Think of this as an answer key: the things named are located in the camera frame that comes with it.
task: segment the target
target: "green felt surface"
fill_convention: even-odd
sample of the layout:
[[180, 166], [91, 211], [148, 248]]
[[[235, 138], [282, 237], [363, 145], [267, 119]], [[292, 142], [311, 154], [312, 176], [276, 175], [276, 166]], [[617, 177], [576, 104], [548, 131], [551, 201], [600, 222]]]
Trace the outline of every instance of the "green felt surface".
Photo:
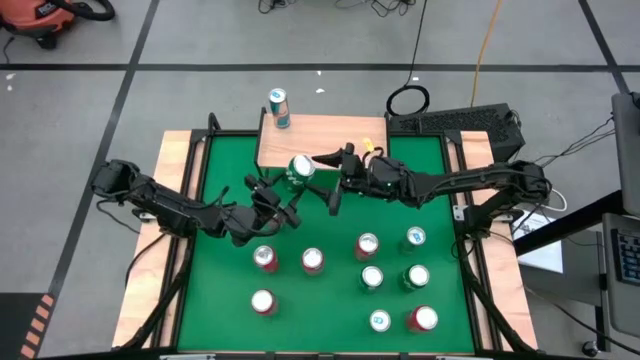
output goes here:
[[[247, 204], [249, 190], [242, 184], [255, 174], [253, 137], [215, 138], [204, 189], [204, 200], [215, 199], [232, 185], [225, 201]], [[392, 138], [394, 158], [416, 171], [444, 172], [438, 138]], [[276, 186], [283, 203], [291, 195]], [[298, 204], [302, 225], [289, 227], [270, 238], [254, 238], [235, 248], [229, 238], [214, 239], [199, 233], [189, 280], [178, 348], [182, 351], [295, 351], [295, 352], [473, 352], [460, 268], [450, 254], [454, 240], [451, 205], [438, 197], [420, 211], [402, 204], [343, 196], [340, 214], [331, 217], [312, 194]], [[426, 244], [411, 255], [401, 255], [398, 242], [411, 226], [427, 233]], [[354, 258], [354, 245], [363, 232], [380, 239], [377, 265], [385, 275], [375, 293], [358, 285], [365, 266]], [[280, 269], [265, 274], [252, 261], [254, 249], [269, 244], [276, 249]], [[320, 248], [326, 258], [321, 275], [309, 277], [300, 257], [309, 247]], [[429, 284], [413, 293], [403, 292], [398, 276], [412, 264], [425, 265]], [[270, 289], [279, 301], [273, 317], [257, 315], [252, 294]], [[407, 313], [427, 304], [438, 313], [438, 326], [429, 333], [410, 333]], [[391, 315], [391, 328], [374, 333], [369, 327], [373, 310]]]

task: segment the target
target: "black keyboard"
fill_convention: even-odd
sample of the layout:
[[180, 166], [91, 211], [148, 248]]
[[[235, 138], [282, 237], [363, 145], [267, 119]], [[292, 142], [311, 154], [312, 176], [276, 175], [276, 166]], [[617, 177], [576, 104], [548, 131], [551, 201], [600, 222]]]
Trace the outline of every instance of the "black keyboard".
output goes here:
[[619, 281], [640, 286], [640, 234], [616, 232], [613, 259], [616, 262], [616, 276]]

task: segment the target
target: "red soda can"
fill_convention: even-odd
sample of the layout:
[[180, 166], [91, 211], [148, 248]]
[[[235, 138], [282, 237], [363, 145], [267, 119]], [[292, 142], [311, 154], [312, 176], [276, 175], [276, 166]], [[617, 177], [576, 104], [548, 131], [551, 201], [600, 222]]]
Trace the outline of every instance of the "red soda can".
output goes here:
[[278, 256], [271, 246], [261, 245], [253, 252], [253, 262], [267, 273], [278, 270]]
[[320, 249], [308, 248], [302, 253], [302, 267], [309, 275], [318, 275], [324, 268], [324, 254]]
[[360, 235], [356, 241], [356, 259], [359, 261], [367, 261], [373, 258], [378, 252], [379, 241], [372, 233], [364, 233]]
[[413, 309], [407, 318], [407, 327], [413, 332], [426, 332], [433, 330], [438, 324], [438, 314], [426, 305]]
[[278, 309], [278, 302], [271, 291], [262, 289], [256, 291], [251, 297], [251, 307], [262, 316], [270, 316]]

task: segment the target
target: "black floor line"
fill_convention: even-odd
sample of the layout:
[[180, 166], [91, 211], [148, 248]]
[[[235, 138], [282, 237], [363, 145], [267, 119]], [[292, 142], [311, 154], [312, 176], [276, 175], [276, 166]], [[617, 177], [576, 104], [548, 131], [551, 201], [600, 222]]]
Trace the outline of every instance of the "black floor line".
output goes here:
[[604, 35], [602, 34], [602, 30], [600, 30], [600, 25], [596, 21], [596, 17], [593, 15], [593, 11], [591, 11], [591, 7], [587, 0], [578, 0], [580, 3], [580, 7], [582, 8], [582, 12], [584, 16], [587, 18], [587, 22], [589, 23], [589, 27], [591, 28], [591, 32], [593, 36], [596, 38], [596, 42], [600, 47], [600, 51], [602, 52], [602, 56], [607, 61], [607, 65], [609, 66], [609, 71], [611, 71], [611, 75], [613, 75], [613, 79], [618, 86], [618, 91], [622, 93], [628, 93], [629, 87], [627, 86], [627, 82], [624, 80], [622, 76], [622, 72], [616, 63], [616, 59], [613, 58], [613, 53], [611, 49], [609, 49], [609, 45], [607, 41], [604, 39]]
[[100, 146], [98, 147], [98, 151], [93, 160], [93, 166], [91, 168], [89, 178], [87, 179], [87, 183], [85, 184], [84, 190], [82, 192], [80, 205], [78, 205], [78, 209], [76, 210], [76, 213], [73, 217], [73, 222], [71, 223], [69, 234], [67, 235], [64, 247], [62, 248], [60, 260], [58, 260], [58, 265], [53, 274], [53, 279], [51, 280], [51, 285], [49, 286], [49, 293], [53, 294], [56, 299], [59, 298], [60, 292], [62, 291], [64, 280], [67, 277], [67, 272], [69, 271], [69, 266], [71, 265], [71, 259], [73, 258], [76, 245], [78, 244], [78, 240], [80, 238], [82, 227], [84, 225], [85, 219], [87, 218], [87, 213], [89, 212], [89, 206], [91, 205], [91, 199], [93, 198], [93, 193], [90, 189], [91, 179], [106, 159], [109, 147], [111, 146], [113, 135], [115, 134], [116, 127], [118, 126], [118, 121], [120, 120], [122, 108], [124, 107], [125, 101], [127, 100], [127, 95], [129, 93], [129, 89], [131, 88], [131, 82], [133, 81], [133, 76], [135, 75], [135, 66], [140, 61], [142, 49], [144, 48], [144, 43], [147, 40], [147, 36], [149, 35], [149, 29], [151, 28], [151, 23], [153, 22], [156, 10], [158, 9], [159, 1], [160, 0], [152, 0], [149, 4], [147, 15], [145, 16], [144, 23], [142, 24], [142, 30], [140, 30], [140, 34], [138, 35], [136, 46], [133, 50], [133, 53], [131, 54], [131, 59], [129, 60], [129, 66], [124, 75], [124, 79], [122, 80], [122, 84], [120, 85], [120, 90], [118, 91], [118, 95], [116, 96], [116, 100], [113, 104], [111, 115], [109, 116], [109, 122], [105, 127], [104, 133], [102, 135], [102, 140], [100, 141]]
[[[365, 64], [365, 63], [300, 63], [300, 64], [135, 64], [136, 71], [184, 71], [184, 72], [231, 72], [231, 71], [409, 71], [410, 64]], [[10, 71], [126, 71], [128, 64], [9, 64], [0, 65], [0, 70]], [[475, 64], [416, 64], [416, 71], [429, 72], [473, 72]], [[628, 72], [640, 72], [640, 65], [619, 66]], [[481, 72], [534, 72], [534, 73], [590, 73], [609, 72], [610, 65], [535, 65], [535, 64], [486, 64]]]
[[0, 64], [9, 71], [126, 71], [128, 64]]
[[[410, 64], [140, 64], [138, 71], [409, 71]], [[475, 64], [416, 64], [414, 71], [473, 72]], [[607, 65], [482, 65], [481, 72], [607, 72]]]

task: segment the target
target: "gray concrete floor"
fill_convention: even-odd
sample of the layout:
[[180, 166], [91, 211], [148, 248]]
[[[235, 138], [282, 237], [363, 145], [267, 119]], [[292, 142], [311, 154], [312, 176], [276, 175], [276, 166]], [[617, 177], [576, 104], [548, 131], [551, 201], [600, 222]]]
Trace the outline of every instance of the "gray concrete floor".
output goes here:
[[[18, 38], [9, 47], [14, 64], [129, 63], [150, 4], [157, 0], [112, 0], [111, 22], [79, 21], [54, 51]], [[411, 61], [419, 6], [404, 17], [382, 19], [368, 6], [338, 10], [331, 0], [299, 0], [267, 15], [257, 1], [159, 0], [140, 64], [344, 64]], [[590, 1], [619, 64], [640, 64], [640, 3]], [[417, 55], [422, 64], [474, 64], [494, 1], [431, 0]], [[0, 44], [8, 35], [0, 32]], [[485, 64], [605, 65], [606, 61], [576, 0], [510, 0], [503, 5]], [[153, 173], [167, 129], [205, 126], [214, 111], [224, 128], [257, 127], [260, 106], [273, 87], [283, 87], [296, 113], [382, 115], [387, 96], [406, 71], [137, 71], [121, 112], [113, 113], [126, 67], [95, 71], [20, 70], [0, 67], [0, 291], [46, 292], [69, 233], [98, 144], [110, 117], [119, 120], [107, 158], [138, 163]], [[417, 72], [431, 92], [430, 110], [468, 106], [473, 73]], [[640, 74], [625, 73], [633, 90]], [[507, 102], [519, 111], [527, 145], [520, 158], [562, 151], [604, 122], [618, 91], [608, 72], [483, 72], [476, 105]], [[398, 108], [414, 109], [407, 94]], [[546, 169], [569, 202], [561, 217], [619, 187], [612, 137]], [[127, 209], [114, 209], [135, 221]], [[41, 356], [106, 351], [124, 292], [123, 277], [136, 236], [93, 204]], [[593, 323], [587, 306], [556, 299]], [[529, 298], [540, 347], [579, 355], [593, 337]], [[619, 336], [640, 347], [637, 339]], [[629, 358], [615, 349], [616, 358]]]

